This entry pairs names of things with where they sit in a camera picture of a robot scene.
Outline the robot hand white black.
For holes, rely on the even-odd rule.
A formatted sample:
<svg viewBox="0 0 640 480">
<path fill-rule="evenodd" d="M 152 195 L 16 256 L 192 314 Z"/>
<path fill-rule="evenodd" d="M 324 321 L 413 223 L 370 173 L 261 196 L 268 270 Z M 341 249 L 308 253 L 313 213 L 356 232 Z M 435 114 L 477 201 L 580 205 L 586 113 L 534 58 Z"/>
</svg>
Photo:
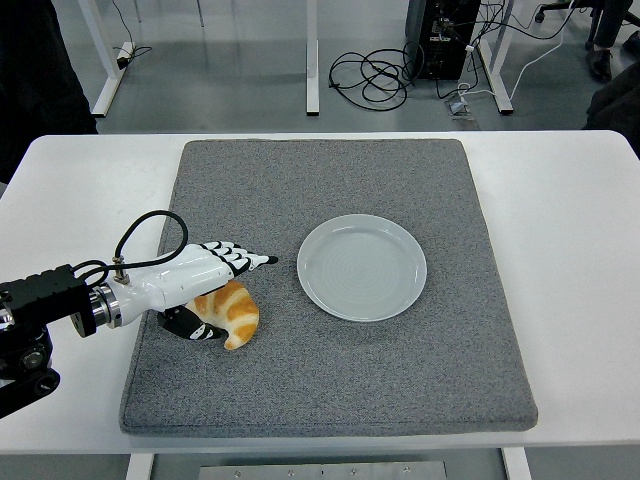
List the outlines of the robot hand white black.
<svg viewBox="0 0 640 480">
<path fill-rule="evenodd" d="M 132 323 L 147 311 L 160 314 L 160 325 L 189 340 L 218 338 L 221 330 L 207 325 L 187 304 L 199 296 L 225 287 L 239 275 L 264 264 L 275 264 L 275 256 L 259 255 L 233 242 L 189 244 L 140 266 L 125 268 L 126 283 L 114 276 L 106 284 L 111 328 Z"/>
</svg>

